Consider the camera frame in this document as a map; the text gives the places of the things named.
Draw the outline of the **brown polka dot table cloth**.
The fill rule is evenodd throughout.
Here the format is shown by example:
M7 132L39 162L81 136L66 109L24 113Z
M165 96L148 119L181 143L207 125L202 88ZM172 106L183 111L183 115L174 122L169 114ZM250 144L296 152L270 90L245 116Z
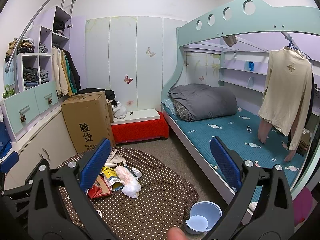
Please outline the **brown polka dot table cloth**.
M160 160L143 151L120 147L129 167L142 173L138 198L120 190L91 200L103 221L120 239L166 239L172 227L181 227L199 200L193 185Z

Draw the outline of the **cream hanging sweater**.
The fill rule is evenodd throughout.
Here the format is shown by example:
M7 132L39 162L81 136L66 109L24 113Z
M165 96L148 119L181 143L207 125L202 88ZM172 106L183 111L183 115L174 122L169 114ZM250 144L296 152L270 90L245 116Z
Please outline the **cream hanging sweater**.
M312 77L311 63L300 51L283 47L269 53L263 102L258 111L261 118L258 139L265 143L273 127L290 137L285 162L295 156L306 126Z

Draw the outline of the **white crumpled plastic bag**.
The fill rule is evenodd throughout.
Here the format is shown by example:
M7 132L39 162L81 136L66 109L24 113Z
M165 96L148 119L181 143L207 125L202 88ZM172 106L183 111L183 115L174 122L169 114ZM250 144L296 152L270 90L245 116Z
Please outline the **white crumpled plastic bag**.
M116 173L124 185L122 193L130 198L138 198L142 187L135 176L125 166L116 167Z

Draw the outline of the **large brown cardboard box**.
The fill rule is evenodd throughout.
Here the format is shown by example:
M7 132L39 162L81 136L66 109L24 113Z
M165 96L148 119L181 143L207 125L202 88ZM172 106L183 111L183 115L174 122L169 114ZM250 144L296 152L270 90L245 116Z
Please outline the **large brown cardboard box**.
M116 145L104 92L71 96L62 104L69 136L77 153L94 149L102 139Z

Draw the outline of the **blue plastic trash bin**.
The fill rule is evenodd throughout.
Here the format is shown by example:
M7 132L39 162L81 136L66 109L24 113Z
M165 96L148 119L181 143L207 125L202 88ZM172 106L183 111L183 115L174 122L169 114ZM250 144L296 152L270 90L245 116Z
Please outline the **blue plastic trash bin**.
M195 203L190 210L190 218L185 221L185 230L192 235L209 232L222 216L222 210L214 202Z

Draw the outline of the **small white bottle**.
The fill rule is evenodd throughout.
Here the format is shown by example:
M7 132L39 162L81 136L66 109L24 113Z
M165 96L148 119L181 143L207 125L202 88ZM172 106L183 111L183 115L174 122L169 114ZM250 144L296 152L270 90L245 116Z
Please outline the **small white bottle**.
M140 172L139 169L133 167L133 168L132 168L132 172L134 173L134 175L135 175L137 178L141 178L141 177L142 177L142 172Z

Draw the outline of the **red paper packet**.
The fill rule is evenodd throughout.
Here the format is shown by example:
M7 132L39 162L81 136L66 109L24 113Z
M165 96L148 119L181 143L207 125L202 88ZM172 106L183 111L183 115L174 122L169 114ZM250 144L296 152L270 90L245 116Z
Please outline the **red paper packet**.
M111 189L101 175L97 176L93 186L87 191L87 196L90 199L108 197L111 194Z

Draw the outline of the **yellow packaging box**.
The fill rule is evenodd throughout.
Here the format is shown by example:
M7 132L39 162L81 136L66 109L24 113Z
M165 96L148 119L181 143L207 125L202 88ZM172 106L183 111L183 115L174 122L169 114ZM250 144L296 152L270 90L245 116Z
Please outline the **yellow packaging box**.
M114 168L107 166L103 167L101 170L101 175L112 192L121 190L124 187Z

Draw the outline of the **cream base cabinet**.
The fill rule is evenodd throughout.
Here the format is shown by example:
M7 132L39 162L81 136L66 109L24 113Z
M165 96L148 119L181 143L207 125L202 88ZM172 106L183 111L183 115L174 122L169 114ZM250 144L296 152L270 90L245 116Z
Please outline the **cream base cabinet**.
M24 185L42 159L48 160L50 168L57 168L76 155L61 108L50 112L18 142L14 142L12 150L18 153L19 160L5 176L6 190Z

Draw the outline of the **white bag on bench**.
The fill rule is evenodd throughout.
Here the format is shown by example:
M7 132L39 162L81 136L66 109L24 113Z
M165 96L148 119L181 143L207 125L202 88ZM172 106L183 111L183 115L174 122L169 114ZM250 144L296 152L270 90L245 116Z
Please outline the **white bag on bench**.
M124 119L127 115L127 109L120 102L116 102L115 105L112 106L113 115L116 119Z

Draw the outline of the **hanging jackets row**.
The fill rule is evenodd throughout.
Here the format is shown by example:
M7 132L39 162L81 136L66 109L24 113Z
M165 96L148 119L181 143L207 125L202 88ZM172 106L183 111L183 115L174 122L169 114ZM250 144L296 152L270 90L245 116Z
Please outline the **hanging jackets row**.
M78 94L81 89L80 75L70 52L52 47L52 67L58 97Z

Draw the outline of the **red storage bench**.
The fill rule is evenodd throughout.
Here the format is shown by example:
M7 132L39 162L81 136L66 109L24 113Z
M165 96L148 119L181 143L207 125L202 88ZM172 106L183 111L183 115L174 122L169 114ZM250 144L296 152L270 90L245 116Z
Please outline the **red storage bench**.
M169 126L161 112L159 119L132 122L128 124L112 125L112 132L116 144L147 141L154 139L168 139Z

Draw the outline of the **beige paper bag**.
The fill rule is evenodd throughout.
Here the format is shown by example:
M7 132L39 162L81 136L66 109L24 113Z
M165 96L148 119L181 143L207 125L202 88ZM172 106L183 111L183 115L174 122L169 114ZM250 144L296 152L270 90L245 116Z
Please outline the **beige paper bag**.
M118 148L111 151L108 159L106 160L104 167L116 168L118 166L127 167L126 159Z

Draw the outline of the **teal quilted mattress cover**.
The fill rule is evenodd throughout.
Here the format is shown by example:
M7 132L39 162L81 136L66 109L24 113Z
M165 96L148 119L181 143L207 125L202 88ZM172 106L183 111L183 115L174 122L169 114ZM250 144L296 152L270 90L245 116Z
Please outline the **teal quilted mattress cover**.
M262 144L257 138L260 119L258 116L240 109L235 115L221 118L186 122L165 106L162 113L187 149L204 172L213 187L226 203L230 203L235 195L234 187L225 180L222 170L210 151L210 140L218 136L230 150L235 150L244 160L251 160L261 167L272 168L280 164L285 171L289 186L294 187L305 163L304 157L297 154L290 162L284 162L288 150L283 147L285 138L272 129L267 142Z

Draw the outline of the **lilac shelf cabinet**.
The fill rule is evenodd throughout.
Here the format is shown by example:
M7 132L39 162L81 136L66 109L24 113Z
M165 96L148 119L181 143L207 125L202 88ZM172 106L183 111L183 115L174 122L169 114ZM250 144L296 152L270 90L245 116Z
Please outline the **lilac shelf cabinet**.
M26 32L35 42L34 52L16 56L20 91L1 102L5 125L13 142L18 142L68 95L56 90L61 85L63 71L55 70L53 65L63 50L70 54L80 87L87 88L85 29L84 16L73 17L56 5L40 13L33 28Z

